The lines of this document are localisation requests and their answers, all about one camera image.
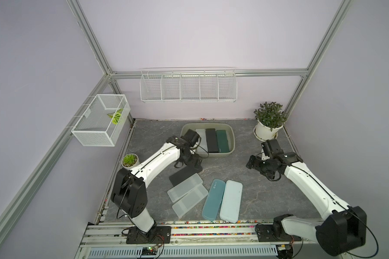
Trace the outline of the dark green pencil case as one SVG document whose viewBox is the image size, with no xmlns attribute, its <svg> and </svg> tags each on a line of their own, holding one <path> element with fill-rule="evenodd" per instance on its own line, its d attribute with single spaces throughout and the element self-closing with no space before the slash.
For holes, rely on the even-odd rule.
<svg viewBox="0 0 389 259">
<path fill-rule="evenodd" d="M 216 131 L 216 138 L 217 138 L 217 142 L 218 142 L 218 152 L 219 153 L 229 153 L 230 148 L 229 148 L 229 141 L 228 141 L 228 136 L 227 136 L 226 130 L 218 129 Z"/>
</svg>

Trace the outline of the pale blue pencil case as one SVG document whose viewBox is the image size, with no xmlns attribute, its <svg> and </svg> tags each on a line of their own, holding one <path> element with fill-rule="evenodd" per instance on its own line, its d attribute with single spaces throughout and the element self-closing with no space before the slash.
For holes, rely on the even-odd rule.
<svg viewBox="0 0 389 259">
<path fill-rule="evenodd" d="M 240 182 L 228 180 L 223 195 L 219 217 L 227 222 L 236 223 L 239 219 L 243 185 Z"/>
</svg>

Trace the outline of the grey-green plastic storage box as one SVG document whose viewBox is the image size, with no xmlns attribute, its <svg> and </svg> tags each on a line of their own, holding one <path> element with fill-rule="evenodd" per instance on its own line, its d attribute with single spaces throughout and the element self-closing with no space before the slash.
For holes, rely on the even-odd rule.
<svg viewBox="0 0 389 259">
<path fill-rule="evenodd" d="M 201 156 L 224 157 L 235 149 L 235 136 L 232 127 L 223 123 L 189 123 L 183 126 L 181 135 L 195 131 L 200 139 L 195 144 L 196 152 Z"/>
</svg>

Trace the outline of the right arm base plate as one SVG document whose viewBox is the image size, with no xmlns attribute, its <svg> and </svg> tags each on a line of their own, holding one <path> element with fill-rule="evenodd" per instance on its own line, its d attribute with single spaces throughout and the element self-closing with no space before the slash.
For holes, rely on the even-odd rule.
<svg viewBox="0 0 389 259">
<path fill-rule="evenodd" d="M 288 242 L 293 243 L 294 239 L 291 235 L 285 233 L 277 233 L 273 225 L 257 223 L 255 232 L 258 242 Z"/>
</svg>

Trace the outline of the frosted clear pencil case front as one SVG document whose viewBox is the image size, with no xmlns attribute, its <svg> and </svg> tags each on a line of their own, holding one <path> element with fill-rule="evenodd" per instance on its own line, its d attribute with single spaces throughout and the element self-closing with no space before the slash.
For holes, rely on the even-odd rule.
<svg viewBox="0 0 389 259">
<path fill-rule="evenodd" d="M 199 185 L 192 191 L 186 194 L 183 198 L 177 201 L 172 209 L 176 213 L 177 217 L 181 219 L 189 210 L 201 202 L 205 197 L 208 196 L 208 190 L 203 186 Z"/>
</svg>

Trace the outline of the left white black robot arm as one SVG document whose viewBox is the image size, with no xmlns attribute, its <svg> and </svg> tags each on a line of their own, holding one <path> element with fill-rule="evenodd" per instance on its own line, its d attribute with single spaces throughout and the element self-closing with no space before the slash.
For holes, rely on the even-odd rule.
<svg viewBox="0 0 389 259">
<path fill-rule="evenodd" d="M 147 187 L 170 164 L 182 163 L 194 168 L 201 157 L 193 151 L 200 142 L 198 133 L 169 137 L 166 143 L 144 162 L 131 169 L 120 169 L 115 176 L 110 200 L 124 212 L 135 227 L 148 234 L 155 229 L 155 220 L 147 210 Z"/>
</svg>

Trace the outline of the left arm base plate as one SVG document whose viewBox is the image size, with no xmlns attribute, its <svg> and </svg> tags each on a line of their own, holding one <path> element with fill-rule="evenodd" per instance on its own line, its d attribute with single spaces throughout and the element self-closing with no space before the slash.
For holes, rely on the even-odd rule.
<svg viewBox="0 0 389 259">
<path fill-rule="evenodd" d="M 171 227 L 169 226 L 154 226 L 147 233 L 137 227 L 131 227 L 126 235 L 128 245 L 169 244 L 170 239 Z"/>
</svg>

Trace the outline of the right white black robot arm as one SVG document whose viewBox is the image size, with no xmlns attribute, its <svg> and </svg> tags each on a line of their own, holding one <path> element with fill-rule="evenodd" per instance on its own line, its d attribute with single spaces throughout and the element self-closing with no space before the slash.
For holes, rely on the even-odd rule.
<svg viewBox="0 0 389 259">
<path fill-rule="evenodd" d="M 251 155 L 246 167 L 255 169 L 273 181 L 279 173 L 292 181 L 311 201 L 321 220 L 301 219 L 292 214 L 274 218 L 273 233 L 299 236 L 318 243 L 331 256 L 362 247 L 366 243 L 367 215 L 358 206 L 351 207 L 330 191 L 294 152 L 277 154 L 262 160 Z"/>
</svg>

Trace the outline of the teal pencil case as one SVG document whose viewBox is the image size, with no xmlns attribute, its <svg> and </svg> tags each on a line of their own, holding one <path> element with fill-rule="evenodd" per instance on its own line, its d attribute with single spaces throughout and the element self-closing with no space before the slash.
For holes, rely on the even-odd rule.
<svg viewBox="0 0 389 259">
<path fill-rule="evenodd" d="M 202 210 L 202 217 L 208 221 L 215 221 L 223 200 L 226 183 L 215 179 L 210 187 L 206 202 Z"/>
</svg>

